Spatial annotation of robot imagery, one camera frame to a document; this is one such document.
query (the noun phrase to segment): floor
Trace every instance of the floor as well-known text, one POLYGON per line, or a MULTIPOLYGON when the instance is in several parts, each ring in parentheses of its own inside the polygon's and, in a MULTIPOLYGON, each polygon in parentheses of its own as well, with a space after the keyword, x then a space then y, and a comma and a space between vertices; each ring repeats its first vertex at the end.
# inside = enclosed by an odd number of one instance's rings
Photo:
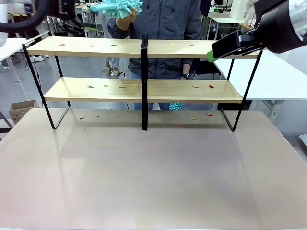
MULTIPOLYGON (((36 100, 42 107, 42 100, 38 94, 32 74, 26 66, 24 54, 16 54, 12 58, 16 71, 21 82, 14 82, 10 75, 10 70, 0 69, 0 111, 10 118, 9 109, 12 103, 27 100, 36 100)), ((120 69, 125 69, 125 74, 112 77, 108 69, 104 66, 105 58, 101 57, 59 57, 59 62, 65 77, 89 77, 89 78, 130 78, 128 70, 129 60, 120 60, 120 69)), ((35 64, 40 77, 43 93, 46 93, 53 84, 60 78, 57 64, 53 56, 45 61, 35 64)), ((195 79, 213 79, 213 74, 195 76, 195 79)), ((66 107, 65 102, 48 102, 52 108, 66 107)), ((127 110, 126 103, 99 103, 99 102, 72 102, 72 108, 88 109, 115 109, 127 110)), ((133 108, 132 103, 128 103, 129 109, 133 108)), ((183 110, 211 110, 212 104, 186 103, 183 110)))

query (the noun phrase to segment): black watch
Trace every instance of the black watch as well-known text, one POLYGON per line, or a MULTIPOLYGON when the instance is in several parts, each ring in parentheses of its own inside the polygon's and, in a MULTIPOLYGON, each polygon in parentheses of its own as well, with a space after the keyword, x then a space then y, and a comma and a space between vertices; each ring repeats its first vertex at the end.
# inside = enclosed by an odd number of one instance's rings
POLYGON ((191 79, 191 74, 185 74, 185 73, 183 73, 183 74, 181 75, 181 77, 182 77, 182 78, 185 78, 185 79, 191 79))

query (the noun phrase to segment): wooden shelf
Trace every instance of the wooden shelf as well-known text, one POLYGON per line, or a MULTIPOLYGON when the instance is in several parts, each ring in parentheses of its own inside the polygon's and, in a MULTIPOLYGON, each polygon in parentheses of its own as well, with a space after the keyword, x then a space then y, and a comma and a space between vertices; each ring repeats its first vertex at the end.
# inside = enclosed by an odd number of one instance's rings
MULTIPOLYGON (((207 58, 216 41, 149 40, 149 58, 207 58)), ((81 57, 140 58, 141 40, 85 37, 48 37, 29 47, 30 55, 59 55, 81 57)), ((257 53, 226 58, 257 58, 257 53)))
MULTIPOLYGON (((141 102, 141 80, 60 78, 45 94, 45 99, 141 102)), ((241 101, 242 97, 227 80, 148 80, 148 102, 240 103, 241 101)))

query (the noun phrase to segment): person's hand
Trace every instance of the person's hand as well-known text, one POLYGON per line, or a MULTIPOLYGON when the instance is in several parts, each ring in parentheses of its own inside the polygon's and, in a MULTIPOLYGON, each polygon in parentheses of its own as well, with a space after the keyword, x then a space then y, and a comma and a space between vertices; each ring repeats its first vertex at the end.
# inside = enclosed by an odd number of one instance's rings
POLYGON ((121 19, 116 19, 116 25, 119 29, 126 31, 129 28, 130 23, 134 22, 136 19, 137 11, 136 9, 130 9, 132 11, 132 14, 129 14, 127 17, 121 19))

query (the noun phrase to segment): brown box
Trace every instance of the brown box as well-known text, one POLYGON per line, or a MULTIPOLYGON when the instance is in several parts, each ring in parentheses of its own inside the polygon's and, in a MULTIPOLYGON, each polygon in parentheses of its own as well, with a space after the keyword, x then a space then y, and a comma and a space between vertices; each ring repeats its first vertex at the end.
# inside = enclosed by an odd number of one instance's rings
POLYGON ((17 102, 11 104, 10 115, 15 124, 30 110, 38 108, 36 100, 17 102))

